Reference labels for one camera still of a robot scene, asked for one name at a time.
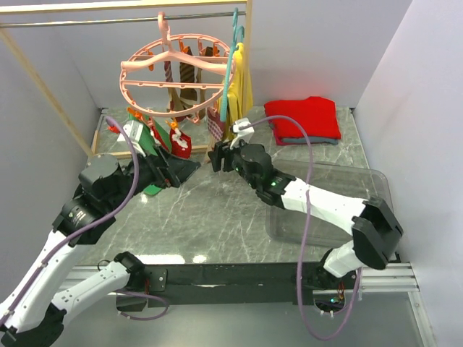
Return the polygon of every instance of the wooden rod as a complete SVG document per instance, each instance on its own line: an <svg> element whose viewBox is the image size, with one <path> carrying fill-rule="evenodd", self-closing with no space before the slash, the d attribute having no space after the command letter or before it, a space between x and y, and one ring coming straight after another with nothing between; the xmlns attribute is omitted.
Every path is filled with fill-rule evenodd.
<svg viewBox="0 0 463 347"><path fill-rule="evenodd" d="M252 0L247 0L246 3L246 27L245 27L245 56L243 56L244 71L248 74L251 73L250 69L250 52L251 52L251 35L252 35ZM243 81L243 104L242 104L242 115L246 117L247 112L247 89L250 86L247 85L247 77L244 77Z"/></svg>
<svg viewBox="0 0 463 347"><path fill-rule="evenodd" d="M42 80L42 78L37 73L34 66L30 62L30 60L26 57L22 49L17 45L16 41L9 34L7 29L0 29L0 37L5 42L9 50L14 54L18 62L21 64L22 68L27 72L31 80L34 81L35 85L42 92L46 100L51 104L51 106L58 113L59 118L61 118L61 120L64 122L64 125L71 132L72 136L76 139L79 146L84 150L85 154L87 154L89 157L92 157L93 152L90 146L84 140L83 136L80 134L77 127L71 121L66 111L63 109L59 101L54 97L51 90Z"/></svg>
<svg viewBox="0 0 463 347"><path fill-rule="evenodd" d="M246 1L247 0L131 0L95 1L73 4L16 5L1 6L0 14L35 14L98 11L108 9L147 9L150 7L246 4Z"/></svg>
<svg viewBox="0 0 463 347"><path fill-rule="evenodd" d="M208 149L207 145L193 146L192 149L191 149L191 153L192 154L198 154L198 153L201 154L201 153L205 153L207 149ZM118 159L128 159L128 158L132 157L132 155L130 154L130 151L127 151L127 152L113 152L113 153L108 153L108 154L111 154L111 155L113 155L114 157L116 157Z"/></svg>

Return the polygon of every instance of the clothes hanger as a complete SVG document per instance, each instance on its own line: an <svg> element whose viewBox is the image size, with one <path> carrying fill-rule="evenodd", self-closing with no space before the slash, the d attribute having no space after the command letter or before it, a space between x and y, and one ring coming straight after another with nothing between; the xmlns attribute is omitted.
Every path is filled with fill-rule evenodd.
<svg viewBox="0 0 463 347"><path fill-rule="evenodd" d="M238 49L238 43L240 42L243 42L243 40L245 39L245 27L243 27L242 25L239 26L239 28L237 29L237 32L236 32L237 36L234 38L234 43L235 43L235 50Z"/></svg>
<svg viewBox="0 0 463 347"><path fill-rule="evenodd" d="M226 121L226 110L229 105L229 98L228 98L228 92L229 92L229 87L230 87L230 82L229 82L229 75L230 75L230 70L232 68L232 61L233 61L233 53L237 49L237 38L238 38L238 8L236 7L234 9L233 13L233 43L231 44L230 47L230 53L229 53L229 60L226 64L226 72L225 72L225 81L224 81L224 94L222 96L222 102L221 102L221 107L220 107L220 121ZM242 33L242 37L245 35L245 29L243 26L240 27L240 32Z"/></svg>
<svg viewBox="0 0 463 347"><path fill-rule="evenodd" d="M160 12L158 15L158 25L159 31L161 32L162 43L163 45L168 47L168 50L160 53L158 55L153 56L152 58L146 59L144 61L123 61L121 63L121 68L126 70L127 72L134 72L140 69L144 69L151 65L154 65L158 62L162 61L180 61L182 63L187 63L193 65L195 67L199 67L203 70L207 70L210 72L214 72L216 74L226 75L226 69L228 65L225 67L223 64L214 64L207 61L200 60L195 58L194 56L190 56L188 54L178 52L172 47L171 42L171 33L170 27L167 24L167 21L164 19L164 12Z"/></svg>

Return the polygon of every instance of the transparent container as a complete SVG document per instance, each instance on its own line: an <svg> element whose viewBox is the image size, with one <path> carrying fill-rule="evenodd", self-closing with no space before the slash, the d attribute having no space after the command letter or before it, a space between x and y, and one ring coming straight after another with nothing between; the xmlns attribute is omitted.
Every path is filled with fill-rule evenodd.
<svg viewBox="0 0 463 347"><path fill-rule="evenodd" d="M273 165L285 173L305 180L308 163L293 160L275 160ZM369 199L382 197L392 209L391 194L386 177L379 171L351 168L333 164L316 163L310 184L348 197ZM266 230L275 240L300 244L304 232L306 214L269 206ZM337 248L352 237L342 229L312 217L307 243L313 246Z"/></svg>

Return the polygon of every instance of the folded red sweater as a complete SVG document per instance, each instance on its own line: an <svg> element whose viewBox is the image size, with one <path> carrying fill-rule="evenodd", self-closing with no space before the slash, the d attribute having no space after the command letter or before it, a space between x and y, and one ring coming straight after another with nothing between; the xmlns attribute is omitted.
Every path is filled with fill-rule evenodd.
<svg viewBox="0 0 463 347"><path fill-rule="evenodd" d="M336 105L333 101L318 96L310 96L305 100L275 100L264 105L266 116L288 116L293 118L309 136L340 139ZM275 137L302 137L301 131L290 121L276 119Z"/></svg>

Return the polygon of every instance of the white wall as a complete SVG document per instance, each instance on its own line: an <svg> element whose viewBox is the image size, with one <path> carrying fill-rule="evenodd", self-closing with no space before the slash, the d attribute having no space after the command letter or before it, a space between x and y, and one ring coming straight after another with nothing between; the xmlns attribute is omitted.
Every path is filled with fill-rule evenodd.
<svg viewBox="0 0 463 347"><path fill-rule="evenodd" d="M73 2L48 0L46 2ZM323 95L355 107L411 0L254 0L251 67L255 103ZM167 14L231 11L234 6L164 9ZM159 9L56 14L55 20L155 17ZM171 21L172 33L205 33L229 42L231 18ZM126 106L120 62L159 38L156 23L63 27L59 33L100 107ZM162 65L149 78L163 79ZM137 101L166 104L153 88Z"/></svg>
<svg viewBox="0 0 463 347"><path fill-rule="evenodd" d="M0 1L1 5L11 3ZM11 34L90 143L99 112L56 31L14 29ZM72 197L86 156L1 40L0 62L3 301L38 255L61 206Z"/></svg>
<svg viewBox="0 0 463 347"><path fill-rule="evenodd" d="M463 3L414 0L355 110L440 346L463 343Z"/></svg>

